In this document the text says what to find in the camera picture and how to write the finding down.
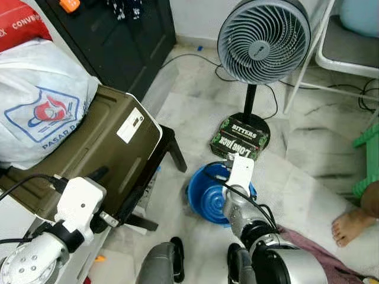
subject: bare foot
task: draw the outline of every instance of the bare foot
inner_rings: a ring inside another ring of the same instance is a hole
[[[375,218],[367,215],[363,209],[358,208],[343,214],[333,222],[333,238],[339,247],[345,247],[373,223],[375,223]]]

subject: black cable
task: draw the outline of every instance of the black cable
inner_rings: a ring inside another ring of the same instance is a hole
[[[0,244],[9,244],[9,243],[30,243],[32,238],[6,238],[4,240],[0,240]]]
[[[270,209],[269,206],[267,206],[266,204],[259,204],[260,207],[263,207],[263,208],[266,208],[267,212],[269,213],[270,215],[270,219],[272,220],[272,222],[274,223],[275,225],[275,228],[277,227],[277,223],[275,222],[275,218],[274,218],[274,215]]]
[[[281,82],[282,84],[285,84],[287,86],[290,86],[292,88],[295,88],[295,85],[292,85],[290,83],[287,83],[287,82],[284,82],[282,80],[279,80],[279,82]],[[319,90],[319,88],[308,88],[308,87],[298,87],[299,89],[303,89],[303,90]]]
[[[221,180],[221,179],[218,179],[216,178],[215,176],[212,176],[211,174],[209,174],[206,170],[208,167],[214,165],[214,164],[223,164],[223,162],[212,162],[212,163],[209,163],[207,164],[204,169],[203,169],[203,173],[208,176],[210,179],[212,180],[215,180],[216,182],[218,182],[219,184],[225,186],[227,189],[229,189],[230,191],[234,192],[235,194],[238,194],[239,196],[241,196],[243,199],[247,200],[248,202],[250,202],[255,208],[257,208],[261,213],[262,215],[267,219],[267,221],[269,222],[270,226],[277,230],[277,225],[276,225],[276,222],[275,222],[275,219],[274,219],[274,216],[270,210],[270,208],[265,205],[265,204],[261,204],[261,205],[258,205],[253,199],[251,198],[248,198],[246,195],[240,193],[239,191],[235,190],[234,188],[232,188],[231,186],[227,185],[226,182],[224,180]],[[262,207],[265,207],[266,209],[268,209],[269,211],[269,215],[262,209]]]
[[[175,56],[175,57],[171,58],[169,61],[167,61],[165,64],[163,64],[160,68],[163,69],[163,68],[166,67],[168,64],[170,64],[171,62],[173,62],[175,59],[180,58],[180,57],[183,57],[183,56],[196,56],[196,57],[202,58],[202,59],[204,59],[205,61],[207,61],[207,62],[211,63],[212,65],[215,65],[215,66],[216,66],[216,68],[215,68],[215,70],[214,70],[214,74],[215,74],[220,80],[222,80],[222,81],[224,81],[224,82],[238,82],[238,80],[234,80],[234,79],[225,79],[225,78],[223,78],[223,77],[220,76],[220,74],[219,74],[217,71],[218,71],[219,68],[223,67],[222,64],[217,64],[217,63],[215,63],[215,62],[209,60],[208,58],[206,58],[206,57],[204,57],[204,56],[201,56],[201,55],[199,55],[199,54],[194,54],[194,53],[184,53],[184,54],[180,54],[180,55],[178,55],[178,56]],[[367,87],[372,81],[374,81],[374,80],[375,80],[375,79],[371,79],[371,80],[369,80],[369,81],[365,84],[363,90],[362,90],[361,88],[357,87],[357,86],[350,85],[350,84],[337,84],[337,85],[330,85],[330,86],[328,86],[328,88],[337,88],[337,87],[340,87],[340,86],[348,86],[348,87],[352,87],[352,88],[355,88],[355,89],[357,89],[357,90],[360,90],[360,91],[361,91],[361,94],[365,95],[368,91],[372,91],[372,90],[374,90],[374,89],[378,89],[378,88],[372,88],[372,89],[367,90],[367,91],[365,90],[365,88],[366,88],[366,87]],[[285,82],[285,81],[282,81],[282,80],[278,80],[278,81],[279,81],[280,83],[285,84],[285,85],[287,85],[287,86],[290,86],[290,87],[292,87],[292,88],[295,87],[294,85],[292,85],[292,84],[290,84],[290,83],[287,83],[287,82]],[[269,118],[274,117],[274,116],[278,113],[278,101],[277,101],[277,97],[276,97],[276,95],[275,95],[274,90],[273,90],[269,85],[267,85],[267,84],[265,84],[265,86],[267,86],[267,87],[270,88],[270,90],[271,90],[271,92],[272,92],[272,94],[273,94],[273,96],[274,96],[275,107],[276,107],[276,110],[275,110],[274,114],[270,115],[269,117],[264,118],[264,120],[268,120]],[[319,90],[319,88],[309,88],[309,87],[301,87],[301,86],[299,86],[299,89],[304,89],[304,90]],[[374,113],[374,111],[375,111],[374,109],[369,108],[369,107],[365,104],[363,98],[358,98],[358,106],[359,106],[361,109],[364,109],[364,110],[366,110],[366,111],[370,111],[370,112],[372,112],[372,113]]]
[[[217,69],[220,68],[220,67],[222,67],[222,64],[217,65],[217,67],[216,67],[215,70],[214,70],[214,74],[216,74],[216,76],[217,76],[221,81],[224,81],[224,82],[237,82],[237,81],[238,81],[238,80],[234,80],[234,79],[229,80],[229,79],[222,78],[222,77],[217,73]]]
[[[173,62],[175,59],[179,58],[179,57],[182,57],[182,56],[197,56],[197,57],[200,57],[202,59],[204,59],[205,61],[208,61],[209,63],[215,65],[215,66],[218,66],[219,64],[217,63],[214,63],[213,61],[209,60],[208,58],[204,57],[204,56],[201,56],[199,54],[194,54],[194,53],[185,53],[185,54],[181,54],[181,55],[178,55],[178,56],[175,56],[173,58],[171,58],[170,60],[168,60],[165,64],[163,64],[160,68],[163,69],[164,67],[166,67],[168,64],[170,64],[171,62]]]
[[[371,89],[366,90],[366,88],[368,87],[368,85],[369,85],[371,82],[375,81],[375,80],[376,80],[376,79],[371,79],[371,80],[369,80],[369,81],[365,84],[365,86],[363,87],[362,95],[366,95],[368,92],[373,91],[373,90],[379,90],[379,88],[371,88]],[[363,109],[363,110],[366,110],[366,111],[371,112],[372,114],[375,112],[375,109],[369,108],[369,107],[366,105],[366,103],[365,103],[365,101],[364,101],[363,98],[358,98],[358,106],[359,106],[361,109]]]
[[[7,191],[5,191],[2,195],[0,195],[0,201],[2,201],[7,195],[9,195],[12,191],[14,191],[16,188],[18,188],[23,183],[27,182],[28,180],[35,179],[35,178],[46,179],[50,183],[53,183],[56,180],[55,177],[44,175],[42,173],[35,173],[33,175],[29,175],[25,179],[23,179],[23,180],[19,181],[18,183],[14,184],[11,188],[9,188]]]
[[[277,96],[275,96],[275,92],[271,88],[271,86],[269,86],[267,84],[264,84],[264,86],[266,86],[267,88],[269,88],[271,90],[271,93],[274,96],[275,107],[276,107],[275,112],[272,115],[270,115],[269,117],[264,118],[264,120],[268,120],[269,118],[272,118],[272,117],[276,116],[276,114],[278,113],[278,101],[277,101]]]

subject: white plastic bag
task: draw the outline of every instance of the white plastic bag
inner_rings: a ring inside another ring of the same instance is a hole
[[[76,128],[98,80],[47,40],[0,53],[0,167],[28,169]]]

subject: white marble floor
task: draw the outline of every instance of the white marble floor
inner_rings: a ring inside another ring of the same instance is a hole
[[[194,47],[177,46],[170,57],[183,53],[198,53],[219,62],[215,50],[197,52]],[[318,67],[311,67],[306,79],[360,88],[367,81]],[[271,86],[279,112],[267,121],[271,142],[255,165],[252,182],[259,202],[273,209],[279,224],[319,243],[350,268],[379,276],[379,225],[347,248],[338,248],[330,233],[331,222],[353,207],[343,196],[349,196],[352,185],[364,178],[364,149],[351,145],[370,114],[360,110],[354,98],[302,89],[290,114],[283,115],[290,87],[279,82]],[[127,227],[113,230],[101,252],[107,261],[95,263],[91,270],[95,284],[134,283],[147,252],[175,235],[184,241],[184,283],[227,283],[226,252],[237,239],[230,229],[195,215],[184,190],[200,166],[219,159],[208,143],[223,119],[243,109],[246,85],[220,81],[211,64],[197,57],[182,57],[160,72],[149,93],[165,96],[165,88],[169,89],[166,100],[150,97],[147,107],[157,114],[159,123],[175,130],[188,170],[181,173],[170,156],[164,158],[147,209],[147,217],[159,223],[157,232],[140,235]],[[259,86],[254,113],[267,117],[274,110],[269,89]]]

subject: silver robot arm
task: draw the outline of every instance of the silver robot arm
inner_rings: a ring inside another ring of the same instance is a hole
[[[69,254],[94,239],[89,225],[105,194],[102,186],[88,178],[69,180],[57,206],[55,225],[4,260],[0,284],[55,283]]]
[[[249,196],[253,160],[235,156],[230,178],[226,183],[234,190]],[[253,270],[248,271],[246,255],[238,254],[240,284],[327,284],[321,264],[309,252],[281,238],[277,229],[263,213],[245,198],[224,187],[223,208],[232,231],[248,251]]]

